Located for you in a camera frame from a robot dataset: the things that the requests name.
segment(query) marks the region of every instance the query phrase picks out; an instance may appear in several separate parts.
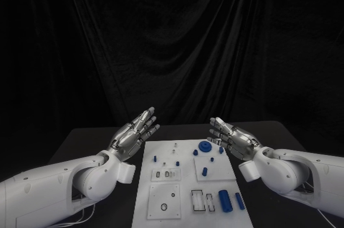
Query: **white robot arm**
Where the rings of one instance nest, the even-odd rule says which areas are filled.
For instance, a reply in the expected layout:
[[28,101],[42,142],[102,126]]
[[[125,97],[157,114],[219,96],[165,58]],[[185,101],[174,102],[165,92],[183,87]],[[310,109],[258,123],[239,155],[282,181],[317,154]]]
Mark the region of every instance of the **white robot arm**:
[[[210,130],[222,140],[209,141],[227,148],[246,162],[240,171],[250,182],[262,178],[263,183],[281,196],[344,218],[344,158],[294,150],[265,147],[255,136],[220,118],[211,118]],[[310,171],[314,192],[295,189],[307,182]]]
[[[45,228],[103,200],[117,181],[132,183],[136,167],[125,160],[161,127],[148,130],[154,112],[152,107],[122,127],[97,155],[35,168],[0,183],[0,228]],[[73,186],[84,195],[76,200]]]

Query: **blue plastic part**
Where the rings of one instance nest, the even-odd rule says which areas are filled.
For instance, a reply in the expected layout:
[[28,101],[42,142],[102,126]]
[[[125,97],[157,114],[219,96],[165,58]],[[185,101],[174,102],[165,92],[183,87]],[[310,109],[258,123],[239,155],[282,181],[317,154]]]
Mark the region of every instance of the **blue plastic part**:
[[239,201],[240,210],[245,210],[246,206],[245,206],[245,203],[243,203],[242,196],[240,196],[239,192],[236,193],[236,197],[237,197],[237,201]]
[[204,176],[207,176],[207,172],[209,172],[209,168],[204,167],[204,168],[203,168],[203,175],[204,175]]
[[224,212],[232,212],[233,211],[233,206],[232,206],[232,200],[229,196],[227,190],[219,191],[219,197],[222,201],[222,207]]
[[210,152],[211,151],[211,144],[209,141],[203,141],[200,144],[198,144],[198,148],[203,152]]

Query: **robotic hand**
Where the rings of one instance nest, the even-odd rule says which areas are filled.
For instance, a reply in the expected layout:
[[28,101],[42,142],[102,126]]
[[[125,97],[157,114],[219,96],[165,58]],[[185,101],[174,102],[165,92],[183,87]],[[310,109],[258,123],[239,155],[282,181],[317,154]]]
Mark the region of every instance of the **robotic hand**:
[[[97,155],[35,168],[0,183],[0,228],[45,228],[132,183],[135,165],[125,163],[159,129],[149,108],[113,136]],[[73,186],[84,197],[73,198]]]
[[[281,196],[344,218],[344,158],[265,147],[253,134],[211,118],[220,130],[210,132],[222,139],[209,141],[224,147],[246,162],[239,168],[248,182],[262,178]],[[295,191],[314,177],[314,193]]]

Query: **hole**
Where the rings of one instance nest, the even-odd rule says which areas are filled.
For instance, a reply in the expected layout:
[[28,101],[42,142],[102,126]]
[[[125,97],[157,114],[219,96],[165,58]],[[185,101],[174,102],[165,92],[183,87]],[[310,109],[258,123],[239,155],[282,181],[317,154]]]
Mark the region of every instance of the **hole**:
[[162,210],[165,211],[168,209],[168,205],[164,203],[162,204]]

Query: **dark table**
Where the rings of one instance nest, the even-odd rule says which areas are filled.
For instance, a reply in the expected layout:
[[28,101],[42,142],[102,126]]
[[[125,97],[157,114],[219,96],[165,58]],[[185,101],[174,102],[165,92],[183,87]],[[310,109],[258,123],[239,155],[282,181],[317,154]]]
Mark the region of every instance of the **dark table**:
[[[305,151],[285,126],[276,121],[232,123],[255,134],[262,144],[274,149]],[[211,137],[210,124],[161,126],[148,141],[198,140]],[[109,146],[110,139],[119,128],[74,129],[50,161],[50,164],[96,155]],[[110,196],[97,203],[93,218],[80,227],[130,228],[145,145],[136,155],[126,161],[136,165],[132,184],[117,183]],[[305,228],[326,227],[327,223],[318,211],[307,205],[284,198],[265,186],[262,179],[248,183],[239,170],[240,161],[230,155],[237,177],[239,188],[246,202],[249,215],[256,228]],[[344,227],[344,219],[324,213],[337,228]],[[67,222],[80,219],[81,214],[70,217]]]

